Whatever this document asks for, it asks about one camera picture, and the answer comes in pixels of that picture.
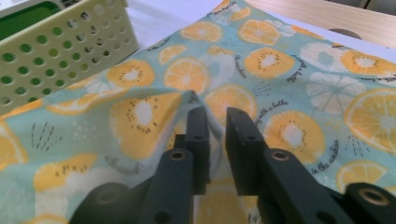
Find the black plastic part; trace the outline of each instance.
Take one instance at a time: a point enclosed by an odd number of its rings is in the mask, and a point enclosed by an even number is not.
[[[185,146],[183,148],[189,150],[194,157],[193,193],[195,195],[205,194],[206,184],[210,182],[209,137],[205,107],[200,106],[190,110],[187,117]]]
[[[249,115],[227,108],[225,147],[239,195],[258,195],[262,173],[257,159],[268,146]]]
[[[128,193],[129,189],[118,183],[97,187],[78,207],[70,224],[123,223],[132,207]]]
[[[186,149],[176,148],[163,153],[138,224],[190,223],[192,166],[192,154]]]
[[[396,223],[396,199],[384,189],[367,183],[346,187],[344,207],[356,223]]]
[[[287,223],[354,223],[292,153],[265,150],[261,168]]]
[[[227,109],[226,149],[239,195],[259,195],[268,223],[353,223],[297,158],[269,149],[246,112]]]

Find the screw hole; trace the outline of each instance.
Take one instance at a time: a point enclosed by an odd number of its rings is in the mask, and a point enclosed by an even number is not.
[[[389,205],[388,198],[375,189],[359,189],[358,193],[368,203],[379,206]]]
[[[318,212],[317,218],[320,220],[320,223],[323,223],[323,224],[335,224],[336,223],[335,218],[332,215],[325,213],[325,212]]]
[[[171,220],[171,216],[168,213],[165,212],[158,212],[155,214],[155,223],[168,223]]]
[[[282,151],[275,151],[271,153],[271,156],[277,161],[288,161],[289,155]]]
[[[181,160],[184,160],[185,157],[186,157],[186,155],[180,151],[176,151],[171,154],[172,161],[181,161]]]

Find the green object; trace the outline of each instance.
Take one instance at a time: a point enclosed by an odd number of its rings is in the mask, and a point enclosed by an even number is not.
[[[0,40],[14,35],[59,11],[59,7],[54,3],[42,2],[0,18]]]

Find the basket hole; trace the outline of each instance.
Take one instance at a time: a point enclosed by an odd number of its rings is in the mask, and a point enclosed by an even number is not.
[[[65,49],[71,49],[72,47],[73,47],[73,44],[72,44],[71,41],[69,41],[69,40],[64,41],[64,48]]]
[[[11,99],[9,97],[6,96],[0,97],[1,105],[8,105],[9,103],[11,103]]]
[[[37,98],[35,97],[30,97],[29,100],[27,100],[27,102],[32,103],[33,101],[36,101]]]
[[[96,44],[98,46],[103,46],[105,44],[105,41],[103,39],[99,38],[99,39],[96,40]]]
[[[26,75],[26,74],[29,73],[29,68],[26,67],[26,66],[21,66],[21,67],[18,68],[18,72],[19,72],[21,75]]]
[[[115,0],[107,0],[106,2],[108,7],[114,7],[116,5]]]
[[[124,43],[129,44],[131,42],[131,37],[127,36],[124,38]]]
[[[81,55],[79,55],[79,53],[74,53],[74,54],[72,55],[72,59],[73,59],[74,61],[78,61],[80,58],[81,58]]]
[[[100,59],[98,57],[92,58],[93,63],[99,63]]]
[[[1,82],[3,84],[11,84],[12,83],[12,77],[9,77],[9,76],[1,77]]]
[[[85,35],[84,35],[84,34],[76,35],[76,40],[78,40],[78,41],[84,41],[84,40],[85,40]]]
[[[91,52],[93,52],[93,47],[85,47],[85,48],[84,48],[84,51],[85,51],[86,53],[91,53]]]
[[[114,49],[120,49],[120,43],[115,43],[114,44]]]
[[[108,38],[109,39],[114,39],[116,37],[116,33],[111,32],[110,34],[108,34]]]
[[[56,57],[56,56],[58,56],[58,54],[59,54],[59,52],[58,52],[58,50],[57,49],[50,49],[49,50],[49,56],[51,56],[51,57]]]
[[[125,26],[121,26],[119,31],[120,31],[120,33],[125,33],[126,27]]]
[[[68,75],[71,79],[74,79],[74,78],[76,78],[77,77],[77,73],[75,73],[75,72],[71,72],[71,73],[69,73],[69,75]]]
[[[67,63],[67,61],[61,61],[59,62],[59,67],[61,68],[66,68],[69,64]]]
[[[80,68],[81,68],[82,71],[87,71],[87,70],[88,70],[88,67],[89,67],[89,66],[88,66],[87,64],[84,63],[84,64],[81,65]]]
[[[96,29],[95,26],[91,26],[91,34],[96,35],[98,33],[98,30]]]
[[[62,86],[64,85],[64,81],[61,80],[61,79],[59,79],[59,80],[57,80],[57,81],[55,82],[55,84],[56,84],[56,86],[58,86],[58,87],[62,87]]]
[[[109,56],[109,55],[110,55],[110,51],[105,50],[105,52],[103,52],[103,56],[107,57],[107,56]]]
[[[28,44],[21,44],[20,50],[24,53],[29,53],[30,51],[32,51],[32,46],[30,46]]]
[[[47,77],[53,77],[55,75],[55,71],[53,69],[48,69],[46,71],[46,76]]]
[[[95,6],[93,7],[93,11],[94,11],[97,15],[102,15],[102,14],[105,12],[105,9],[103,8],[102,5],[97,4],[97,5],[95,5]]]
[[[81,14],[79,15],[84,21],[89,21],[91,19],[91,15],[89,12],[87,11],[83,11],[81,12]]]
[[[38,35],[37,38],[35,39],[37,41],[37,43],[39,44],[47,44],[48,39],[46,36],[44,35]]]
[[[46,89],[43,90],[43,94],[44,95],[50,95],[51,92],[52,92],[52,89],[50,89],[50,88],[46,88]]]
[[[44,64],[44,59],[42,59],[42,58],[35,58],[35,59],[33,60],[33,63],[34,63],[35,65],[43,65],[43,64]]]
[[[32,78],[32,80],[30,80],[30,83],[32,83],[32,85],[34,85],[34,86],[38,86],[38,85],[40,85],[41,80],[40,80],[40,78],[35,77],[35,78]]]
[[[67,26],[71,29],[77,28],[78,27],[78,23],[76,20],[71,19],[67,21]]]
[[[115,21],[119,21],[121,19],[121,14],[117,13],[116,15],[114,15],[113,18],[114,18]]]
[[[24,87],[19,87],[15,90],[15,93],[18,95],[24,95],[26,93],[26,89]]]
[[[12,53],[3,54],[3,60],[8,63],[12,63],[15,61],[15,56]]]
[[[54,28],[52,29],[52,33],[53,33],[54,35],[62,35],[63,30],[61,29],[61,27],[54,27]]]
[[[108,20],[102,21],[102,26],[107,28],[108,26],[110,26],[110,21],[108,21]]]

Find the cloth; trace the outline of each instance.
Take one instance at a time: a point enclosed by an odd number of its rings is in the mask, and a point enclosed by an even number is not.
[[[211,183],[195,223],[260,223],[238,197],[224,149],[227,106],[269,147],[293,152],[322,185],[369,182],[396,194],[396,64],[337,45],[244,1],[124,62],[0,118],[2,223],[67,223],[95,187],[152,176],[204,105]]]

